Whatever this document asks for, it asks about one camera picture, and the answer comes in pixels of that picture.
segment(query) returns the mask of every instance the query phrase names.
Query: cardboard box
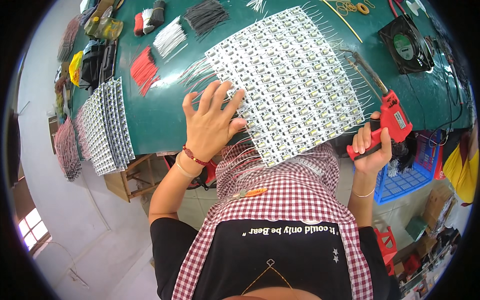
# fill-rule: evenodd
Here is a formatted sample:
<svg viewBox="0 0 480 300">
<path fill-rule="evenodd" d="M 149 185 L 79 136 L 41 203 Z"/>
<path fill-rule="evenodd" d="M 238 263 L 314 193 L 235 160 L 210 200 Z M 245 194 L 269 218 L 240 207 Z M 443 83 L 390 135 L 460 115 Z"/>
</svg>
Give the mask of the cardboard box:
<svg viewBox="0 0 480 300">
<path fill-rule="evenodd" d="M 453 196 L 453 192 L 443 183 L 437 185 L 432 189 L 428 196 L 427 205 L 423 212 L 422 218 L 427 223 L 425 232 L 430 234 L 437 224 L 438 218 L 447 204 L 450 204 L 449 199 Z"/>
<path fill-rule="evenodd" d="M 431 239 L 428 235 L 421 237 L 417 244 L 417 252 L 419 253 L 419 257 L 423 258 L 425 255 L 427 255 L 436 243 L 437 239 Z"/>
<path fill-rule="evenodd" d="M 403 267 L 403 263 L 399 262 L 394 266 L 395 270 L 395 275 L 398 277 L 400 274 L 402 274 L 405 271 L 405 268 Z"/>
</svg>

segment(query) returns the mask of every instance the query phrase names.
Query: yellow stick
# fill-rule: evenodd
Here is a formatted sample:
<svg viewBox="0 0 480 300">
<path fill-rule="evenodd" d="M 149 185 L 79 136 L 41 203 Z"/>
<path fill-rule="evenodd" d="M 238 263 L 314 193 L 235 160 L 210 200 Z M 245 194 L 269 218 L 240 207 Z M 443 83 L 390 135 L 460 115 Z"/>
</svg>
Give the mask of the yellow stick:
<svg viewBox="0 0 480 300">
<path fill-rule="evenodd" d="M 340 19 L 342 19 L 342 21 L 350 28 L 350 30 L 351 30 L 351 31 L 353 32 L 353 34 L 357 37 L 357 39 L 359 39 L 359 41 L 360 41 L 361 43 L 363 43 L 362 40 L 361 40 L 361 38 L 359 37 L 359 35 L 357 35 L 357 33 L 355 32 L 355 30 L 353 30 L 352 26 L 350 26 L 350 24 L 348 24 L 348 22 L 345 21 L 345 19 L 342 17 L 342 15 L 339 14 L 330 4 L 328 4 L 327 1 L 325 1 L 325 0 L 322 0 L 322 1 L 323 1 L 326 5 L 328 5 L 328 7 L 330 7 L 330 8 L 333 10 L 333 12 L 336 13 L 336 14 L 340 17 Z"/>
</svg>

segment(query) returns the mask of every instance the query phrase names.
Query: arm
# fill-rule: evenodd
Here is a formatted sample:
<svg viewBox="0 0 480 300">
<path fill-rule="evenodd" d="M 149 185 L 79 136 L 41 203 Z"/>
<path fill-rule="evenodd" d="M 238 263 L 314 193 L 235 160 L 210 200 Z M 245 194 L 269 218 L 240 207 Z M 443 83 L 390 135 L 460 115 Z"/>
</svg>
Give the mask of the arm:
<svg viewBox="0 0 480 300">
<path fill-rule="evenodd" d="M 371 119 L 380 118 L 378 111 L 374 112 Z M 353 175 L 352 191 L 348 201 L 348 209 L 355 217 L 359 228 L 372 225 L 373 190 L 377 181 L 378 172 L 392 158 L 392 144 L 388 128 L 383 128 L 380 135 L 382 148 L 369 156 L 355 160 L 355 175 Z M 365 149 L 372 144 L 370 123 L 353 137 L 353 150 L 363 154 Z"/>
<path fill-rule="evenodd" d="M 221 109 L 230 87 L 230 82 L 220 84 L 218 80 L 209 84 L 200 99 L 197 111 L 192 107 L 192 100 L 197 97 L 197 92 L 188 94 L 183 100 L 182 106 L 187 120 L 186 147 L 201 161 L 210 161 L 246 124 L 244 119 L 230 121 L 243 99 L 243 90 L 239 90 L 229 104 Z M 192 179 L 202 172 L 203 166 L 194 162 L 184 151 L 178 155 L 177 163 L 152 196 L 148 212 L 150 224 L 163 217 L 178 220 L 177 211 L 185 190 Z"/>
</svg>

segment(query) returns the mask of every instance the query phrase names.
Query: tile floor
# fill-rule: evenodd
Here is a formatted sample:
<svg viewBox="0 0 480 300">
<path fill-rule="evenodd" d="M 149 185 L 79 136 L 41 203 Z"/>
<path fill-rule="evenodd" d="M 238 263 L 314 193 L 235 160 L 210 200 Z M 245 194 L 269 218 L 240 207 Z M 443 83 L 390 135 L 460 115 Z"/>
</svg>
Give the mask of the tile floor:
<svg viewBox="0 0 480 300">
<path fill-rule="evenodd" d="M 337 199 L 343 205 L 348 204 L 353 181 L 353 162 L 349 158 L 340 159 L 340 179 L 336 192 Z M 155 171 L 155 177 L 162 178 L 166 168 L 161 167 Z M 373 226 L 381 232 L 390 226 L 395 237 L 397 250 L 401 250 L 411 243 L 413 239 L 405 231 L 405 227 L 413 216 L 423 213 L 430 190 L 439 181 L 434 180 L 427 186 L 395 201 L 377 205 L 373 202 Z M 145 213 L 148 214 L 151 194 L 142 199 Z M 190 226 L 199 229 L 207 214 L 208 209 L 217 201 L 216 189 L 205 191 L 203 188 L 187 190 L 182 205 L 178 211 L 179 219 Z"/>
</svg>

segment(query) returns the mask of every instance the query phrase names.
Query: checkered apron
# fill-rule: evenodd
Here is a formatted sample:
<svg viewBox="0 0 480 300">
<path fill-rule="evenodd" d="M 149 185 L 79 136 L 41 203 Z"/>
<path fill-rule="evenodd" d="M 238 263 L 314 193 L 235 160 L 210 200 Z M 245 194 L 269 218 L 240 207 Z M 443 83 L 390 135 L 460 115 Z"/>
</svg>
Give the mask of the checkered apron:
<svg viewBox="0 0 480 300">
<path fill-rule="evenodd" d="M 247 147 L 235 146 L 230 153 L 230 147 L 225 147 L 222 151 L 223 160 L 216 169 L 220 200 L 208 211 L 187 252 L 172 299 L 192 299 L 217 225 L 243 219 L 337 223 L 346 254 L 352 299 L 373 299 L 370 270 L 360 250 L 355 218 L 335 199 L 339 168 L 331 145 L 324 143 L 305 155 L 267 169 L 260 168 L 260 160 L 250 162 L 258 156 L 256 151 L 232 162 Z M 268 191 L 255 197 L 231 200 L 240 190 L 261 188 L 268 188 Z"/>
</svg>

